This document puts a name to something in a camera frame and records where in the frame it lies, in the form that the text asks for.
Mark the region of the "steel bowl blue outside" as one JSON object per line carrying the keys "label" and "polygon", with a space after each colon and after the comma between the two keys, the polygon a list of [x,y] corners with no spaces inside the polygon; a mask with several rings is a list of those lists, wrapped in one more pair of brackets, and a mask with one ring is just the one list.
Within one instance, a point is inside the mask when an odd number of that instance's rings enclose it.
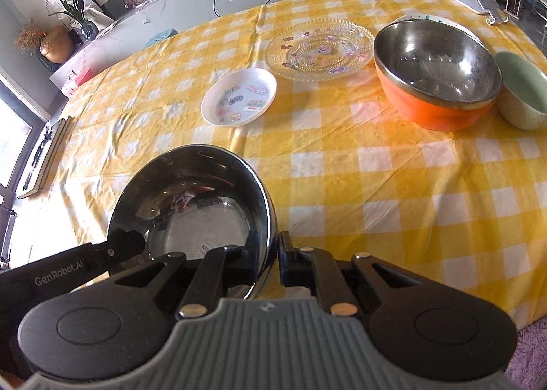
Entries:
{"label": "steel bowl blue outside", "polygon": [[143,235],[146,248],[111,274],[165,254],[196,260],[214,248],[244,246],[258,257],[257,277],[228,293],[244,299],[262,293],[278,245],[274,204],[258,174],[238,155],[208,144],[172,149],[134,175],[114,207],[108,235],[131,230]]}

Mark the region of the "small white sticker plate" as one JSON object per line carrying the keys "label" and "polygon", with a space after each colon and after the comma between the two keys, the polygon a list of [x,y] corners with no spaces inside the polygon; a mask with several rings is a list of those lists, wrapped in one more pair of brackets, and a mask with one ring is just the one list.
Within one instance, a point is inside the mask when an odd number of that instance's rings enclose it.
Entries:
{"label": "small white sticker plate", "polygon": [[241,127],[272,105],[277,80],[263,68],[245,68],[215,82],[201,102],[204,121],[218,127]]}

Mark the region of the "clear glass sticker plate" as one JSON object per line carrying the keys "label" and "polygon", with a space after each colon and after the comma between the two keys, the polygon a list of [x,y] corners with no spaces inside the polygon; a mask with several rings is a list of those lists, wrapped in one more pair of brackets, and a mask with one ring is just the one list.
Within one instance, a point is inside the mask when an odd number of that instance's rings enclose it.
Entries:
{"label": "clear glass sticker plate", "polygon": [[363,69],[374,57],[374,35],[349,20],[308,20],[283,30],[265,50],[274,74],[295,81],[328,81]]}

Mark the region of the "steel bowl orange outside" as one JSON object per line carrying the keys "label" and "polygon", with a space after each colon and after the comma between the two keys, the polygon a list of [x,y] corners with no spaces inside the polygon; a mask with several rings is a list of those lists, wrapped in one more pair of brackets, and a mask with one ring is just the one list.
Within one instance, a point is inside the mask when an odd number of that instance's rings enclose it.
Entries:
{"label": "steel bowl orange outside", "polygon": [[422,128],[461,131],[503,86],[490,50],[462,29],[431,20],[393,22],[375,36],[377,77],[391,105]]}

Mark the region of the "pale green ceramic bowl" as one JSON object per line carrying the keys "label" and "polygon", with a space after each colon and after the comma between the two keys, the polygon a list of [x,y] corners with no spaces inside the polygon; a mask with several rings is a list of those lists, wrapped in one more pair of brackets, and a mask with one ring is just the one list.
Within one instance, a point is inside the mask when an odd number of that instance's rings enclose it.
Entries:
{"label": "pale green ceramic bowl", "polygon": [[521,131],[546,129],[546,74],[520,55],[495,55],[504,87],[496,106],[503,118]]}

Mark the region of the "white fruity painted plate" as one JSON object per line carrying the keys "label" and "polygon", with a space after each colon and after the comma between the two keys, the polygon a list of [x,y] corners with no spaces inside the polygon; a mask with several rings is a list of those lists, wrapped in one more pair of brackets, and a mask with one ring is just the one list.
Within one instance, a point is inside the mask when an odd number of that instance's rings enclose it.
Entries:
{"label": "white fruity painted plate", "polygon": [[455,21],[448,20],[445,17],[438,17],[438,16],[426,15],[426,14],[409,14],[409,15],[396,18],[394,21],[392,21],[392,23],[397,23],[404,20],[427,20],[430,22],[445,24],[455,29],[459,29],[460,31],[463,31],[464,33],[472,37],[475,41],[482,43],[481,39],[477,35],[475,35],[470,29],[465,28],[465,26]]}

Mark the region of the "yellow white checkered tablecloth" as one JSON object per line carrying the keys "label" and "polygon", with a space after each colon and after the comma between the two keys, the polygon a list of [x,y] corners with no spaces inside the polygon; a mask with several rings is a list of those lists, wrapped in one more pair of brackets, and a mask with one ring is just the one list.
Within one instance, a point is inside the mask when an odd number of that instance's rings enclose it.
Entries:
{"label": "yellow white checkered tablecloth", "polygon": [[115,203],[149,160],[182,144],[229,148],[266,184],[279,225],[338,258],[358,251],[485,298],[518,326],[546,312],[546,134],[491,111],[427,131],[384,95],[373,65],[329,83],[279,80],[247,131],[207,125],[200,103],[224,75],[260,67],[290,25],[340,18],[379,31],[410,13],[471,29],[494,52],[546,58],[514,24],[487,25],[449,0],[288,0],[182,31],[82,86],[75,128],[47,195],[73,243],[104,238]]}

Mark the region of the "red white box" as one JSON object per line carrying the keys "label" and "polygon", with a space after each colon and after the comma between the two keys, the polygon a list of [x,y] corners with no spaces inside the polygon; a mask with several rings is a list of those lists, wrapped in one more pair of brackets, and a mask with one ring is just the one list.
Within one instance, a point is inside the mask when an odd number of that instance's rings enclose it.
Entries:
{"label": "red white box", "polygon": [[90,80],[91,77],[93,77],[93,74],[88,67],[82,68],[78,73],[73,72],[72,74],[69,74],[69,77],[61,87],[61,93],[66,97],[71,98],[78,88]]}

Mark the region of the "teal plastic step stool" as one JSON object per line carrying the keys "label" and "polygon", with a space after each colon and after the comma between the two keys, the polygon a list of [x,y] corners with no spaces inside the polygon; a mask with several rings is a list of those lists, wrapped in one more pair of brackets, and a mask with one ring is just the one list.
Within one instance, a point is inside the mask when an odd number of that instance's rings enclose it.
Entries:
{"label": "teal plastic step stool", "polygon": [[147,42],[146,42],[146,45],[144,46],[144,49],[147,49],[147,48],[150,48],[160,42],[163,42],[169,38],[171,38],[172,36],[175,36],[177,34],[177,30],[176,29],[166,29],[166,30],[163,30],[162,32],[160,33],[157,33],[155,34],[152,38],[150,38]]}

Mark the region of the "golden round vase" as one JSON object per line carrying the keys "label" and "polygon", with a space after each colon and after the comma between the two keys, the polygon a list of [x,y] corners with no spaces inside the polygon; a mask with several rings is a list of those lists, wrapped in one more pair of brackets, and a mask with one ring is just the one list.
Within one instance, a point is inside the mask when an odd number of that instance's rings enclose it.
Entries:
{"label": "golden round vase", "polygon": [[50,30],[40,44],[41,55],[55,64],[64,64],[73,54],[73,50],[74,44],[64,26]]}

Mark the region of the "green potted plant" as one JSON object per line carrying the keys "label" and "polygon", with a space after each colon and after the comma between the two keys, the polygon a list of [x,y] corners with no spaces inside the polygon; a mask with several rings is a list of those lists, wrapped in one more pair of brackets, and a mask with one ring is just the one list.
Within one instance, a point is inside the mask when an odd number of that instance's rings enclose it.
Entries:
{"label": "green potted plant", "polygon": [[71,18],[80,26],[83,38],[91,42],[99,33],[95,22],[85,17],[84,0],[58,0],[61,10],[52,13],[52,15],[64,15]]}

